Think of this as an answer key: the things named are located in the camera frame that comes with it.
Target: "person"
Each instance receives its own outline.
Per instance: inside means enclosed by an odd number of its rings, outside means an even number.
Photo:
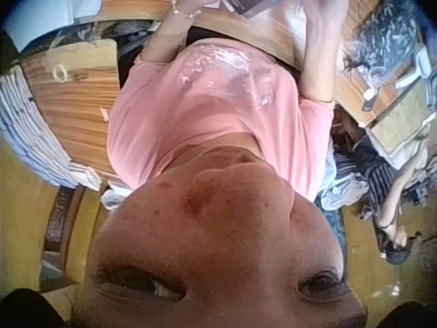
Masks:
[[[305,0],[300,85],[235,40],[179,53],[202,5],[172,1],[120,92],[108,153],[132,194],[91,246],[76,327],[364,327],[313,205],[348,0]]]
[[[403,225],[397,224],[401,195],[410,181],[427,145],[421,136],[417,151],[399,170],[392,167],[373,147],[365,131],[342,108],[338,108],[342,127],[354,142],[352,158],[365,177],[369,190],[363,217],[370,216],[375,229],[378,249],[385,260],[393,265],[402,264],[410,255],[412,245],[420,232],[408,237]]]

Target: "short sleeve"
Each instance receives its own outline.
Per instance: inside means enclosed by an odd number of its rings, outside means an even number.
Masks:
[[[128,79],[117,96],[109,116],[107,150],[115,172],[131,188],[137,186],[143,168],[134,147],[141,136],[142,113],[136,104],[147,99],[149,85],[155,85],[167,63],[136,59]]]
[[[316,102],[303,99],[300,102],[300,116],[307,141],[307,154],[313,179],[311,196],[321,185],[328,151],[329,133],[334,118],[334,102]]]
[[[165,62],[150,62],[142,60],[139,56],[135,59],[134,66],[129,70],[128,79],[121,93],[128,90],[129,93],[145,87],[169,64]]]

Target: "nose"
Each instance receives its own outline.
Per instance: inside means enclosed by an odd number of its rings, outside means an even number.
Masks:
[[[207,284],[269,286],[287,252],[290,204],[284,193],[282,179],[256,164],[198,175],[185,205],[203,232],[198,254]]]

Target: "folded cloth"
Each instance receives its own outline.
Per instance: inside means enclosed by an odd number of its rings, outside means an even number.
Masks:
[[[337,175],[337,166],[335,165],[334,157],[334,142],[333,138],[329,138],[328,151],[325,160],[325,175],[319,187],[319,191],[329,188]]]
[[[337,210],[360,200],[367,192],[367,181],[358,171],[351,156],[334,153],[337,175],[321,196],[322,207],[325,210]]]
[[[360,174],[351,175],[332,188],[325,189],[322,194],[322,207],[325,210],[337,210],[342,206],[349,206],[360,200],[369,190],[367,181],[360,178]]]

